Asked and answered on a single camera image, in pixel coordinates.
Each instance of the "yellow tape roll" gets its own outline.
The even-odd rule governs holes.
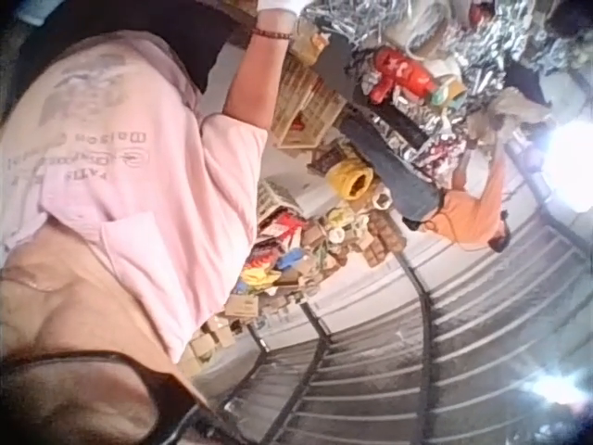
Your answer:
[[[361,197],[371,186],[374,172],[360,159],[345,159],[335,164],[325,178],[346,201]]]

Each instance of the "wooden crate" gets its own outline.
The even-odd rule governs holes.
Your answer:
[[[287,56],[271,125],[274,144],[281,149],[317,147],[345,104],[315,72]],[[293,128],[297,118],[303,129]]]
[[[289,209],[296,214],[302,213],[295,199],[284,187],[267,179],[260,180],[258,183],[258,225],[279,209]]]

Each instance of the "bright light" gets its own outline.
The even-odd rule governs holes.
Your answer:
[[[550,403],[560,405],[583,403],[587,400],[587,394],[576,388],[570,379],[552,375],[539,378],[531,391]]]
[[[577,213],[593,207],[593,123],[572,121],[552,132],[544,174]]]

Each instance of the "hand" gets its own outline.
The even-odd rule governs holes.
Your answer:
[[[283,9],[264,9],[258,13],[257,27],[263,31],[290,34],[297,23],[297,16]]]
[[[281,9],[300,16],[305,6],[311,3],[311,0],[258,0],[258,13],[267,10]]]

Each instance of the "red fire extinguisher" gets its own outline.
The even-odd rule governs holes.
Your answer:
[[[420,99],[427,99],[436,91],[433,76],[419,62],[407,57],[401,51],[382,47],[374,55],[374,68],[381,75],[369,98],[374,104],[382,103],[396,86],[405,88]]]

